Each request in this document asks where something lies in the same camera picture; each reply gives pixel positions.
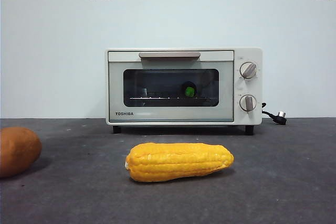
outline oven window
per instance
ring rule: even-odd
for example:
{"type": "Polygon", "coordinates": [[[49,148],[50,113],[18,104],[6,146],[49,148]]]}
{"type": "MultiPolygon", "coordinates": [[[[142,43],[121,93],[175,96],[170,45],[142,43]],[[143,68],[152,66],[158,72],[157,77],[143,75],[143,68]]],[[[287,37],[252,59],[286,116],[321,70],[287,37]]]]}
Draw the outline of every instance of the oven window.
{"type": "Polygon", "coordinates": [[[127,107],[217,106],[216,69],[127,69],[123,74],[127,107]]]}

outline toshiba logo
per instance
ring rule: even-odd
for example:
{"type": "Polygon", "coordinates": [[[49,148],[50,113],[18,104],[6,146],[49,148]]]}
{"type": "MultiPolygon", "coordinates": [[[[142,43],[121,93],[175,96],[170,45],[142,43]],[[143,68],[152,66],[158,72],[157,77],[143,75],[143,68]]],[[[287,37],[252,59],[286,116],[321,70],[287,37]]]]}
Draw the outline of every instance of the toshiba logo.
{"type": "Polygon", "coordinates": [[[133,115],[133,112],[115,112],[116,115],[133,115]]]}

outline green object inside oven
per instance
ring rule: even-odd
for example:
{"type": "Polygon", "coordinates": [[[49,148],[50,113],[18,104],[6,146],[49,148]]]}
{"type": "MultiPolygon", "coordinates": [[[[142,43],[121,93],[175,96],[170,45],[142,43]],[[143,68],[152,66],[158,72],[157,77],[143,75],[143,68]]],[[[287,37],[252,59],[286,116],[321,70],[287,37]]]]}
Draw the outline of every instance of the green object inside oven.
{"type": "Polygon", "coordinates": [[[193,98],[195,95],[195,89],[192,87],[186,87],[184,94],[186,97],[193,98]]]}

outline fake corn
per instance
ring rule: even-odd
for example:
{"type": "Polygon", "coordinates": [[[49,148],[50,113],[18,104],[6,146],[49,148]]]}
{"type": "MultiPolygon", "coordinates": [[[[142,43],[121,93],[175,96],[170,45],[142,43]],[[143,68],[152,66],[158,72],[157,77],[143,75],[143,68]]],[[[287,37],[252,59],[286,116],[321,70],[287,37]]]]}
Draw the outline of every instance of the fake corn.
{"type": "Polygon", "coordinates": [[[222,145],[145,143],[131,150],[125,168],[135,181],[160,182],[205,176],[229,167],[233,161],[233,155],[222,145]]]}

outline toy vegetable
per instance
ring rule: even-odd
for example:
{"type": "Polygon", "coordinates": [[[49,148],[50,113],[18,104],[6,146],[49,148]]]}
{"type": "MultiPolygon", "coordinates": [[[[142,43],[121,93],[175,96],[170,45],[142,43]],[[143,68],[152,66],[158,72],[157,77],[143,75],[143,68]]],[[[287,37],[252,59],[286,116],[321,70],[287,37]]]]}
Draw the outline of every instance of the toy vegetable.
{"type": "Polygon", "coordinates": [[[145,143],[131,150],[125,168],[135,181],[160,182],[205,176],[229,167],[233,161],[233,155],[222,145],[145,143]]]}
{"type": "Polygon", "coordinates": [[[42,144],[30,129],[1,129],[0,177],[11,177],[28,169],[38,159],[42,144]]]}

